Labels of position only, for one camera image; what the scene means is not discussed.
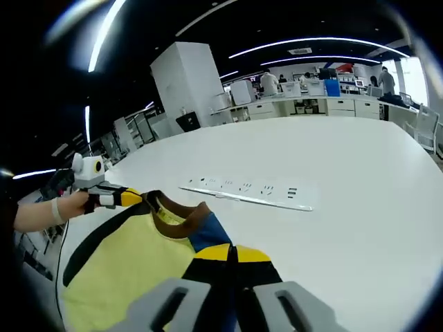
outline human hand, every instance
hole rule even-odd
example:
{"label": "human hand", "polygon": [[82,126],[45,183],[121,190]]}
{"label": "human hand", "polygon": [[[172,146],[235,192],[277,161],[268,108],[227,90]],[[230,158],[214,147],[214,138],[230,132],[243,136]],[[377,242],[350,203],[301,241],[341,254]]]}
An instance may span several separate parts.
{"label": "human hand", "polygon": [[84,204],[88,199],[89,194],[87,192],[74,192],[68,197],[59,198],[57,206],[61,218],[68,220],[84,214]]}

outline blue container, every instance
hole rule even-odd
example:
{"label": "blue container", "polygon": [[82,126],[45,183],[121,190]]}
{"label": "blue container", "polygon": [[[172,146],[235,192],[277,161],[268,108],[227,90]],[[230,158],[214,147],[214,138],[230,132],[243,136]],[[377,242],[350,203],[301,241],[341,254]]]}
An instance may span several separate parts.
{"label": "blue container", "polygon": [[340,97],[340,84],[338,80],[325,80],[325,86],[329,97]]}

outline drawer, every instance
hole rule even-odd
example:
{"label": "drawer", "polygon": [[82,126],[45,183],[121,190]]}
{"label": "drawer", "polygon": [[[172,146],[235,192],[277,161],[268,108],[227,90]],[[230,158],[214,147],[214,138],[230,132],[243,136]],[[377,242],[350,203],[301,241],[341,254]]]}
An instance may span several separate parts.
{"label": "drawer", "polygon": [[344,109],[328,109],[328,116],[350,116],[355,117],[354,111],[347,111]]}
{"label": "drawer", "polygon": [[249,115],[261,114],[261,113],[275,113],[275,107],[273,103],[269,102],[267,104],[251,105],[248,106]]}
{"label": "drawer", "polygon": [[357,113],[357,111],[355,111],[355,116],[358,118],[380,120],[380,113],[370,113],[370,112]]}
{"label": "drawer", "polygon": [[346,99],[327,99],[328,109],[347,109],[349,111],[355,110],[354,100]]}
{"label": "drawer", "polygon": [[268,112],[268,113],[253,114],[253,115],[250,115],[250,117],[251,117],[251,120],[272,119],[272,118],[275,118],[275,114]]}
{"label": "drawer", "polygon": [[355,101],[355,112],[380,113],[379,102],[365,102],[363,100]]}

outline blue fabric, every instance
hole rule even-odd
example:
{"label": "blue fabric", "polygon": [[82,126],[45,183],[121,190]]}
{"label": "blue fabric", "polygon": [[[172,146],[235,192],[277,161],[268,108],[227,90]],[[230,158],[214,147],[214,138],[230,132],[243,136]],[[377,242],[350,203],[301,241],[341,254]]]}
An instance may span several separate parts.
{"label": "blue fabric", "polygon": [[337,80],[325,80],[325,85],[329,97],[340,97],[340,84]]}
{"label": "blue fabric", "polygon": [[211,212],[200,224],[199,229],[188,237],[195,252],[219,244],[232,244],[214,212]]}

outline gray floor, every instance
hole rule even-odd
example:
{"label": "gray floor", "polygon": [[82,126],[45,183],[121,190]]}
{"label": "gray floor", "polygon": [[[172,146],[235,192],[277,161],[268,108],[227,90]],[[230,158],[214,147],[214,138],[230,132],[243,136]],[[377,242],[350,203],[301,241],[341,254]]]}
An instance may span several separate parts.
{"label": "gray floor", "polygon": [[48,246],[45,255],[36,257],[53,274],[53,280],[45,278],[27,263],[23,263],[22,272],[30,287],[35,291],[35,297],[47,319],[58,331],[65,331],[63,321],[58,313],[55,301],[55,277],[57,273],[58,255],[62,237],[57,237],[54,243]]}

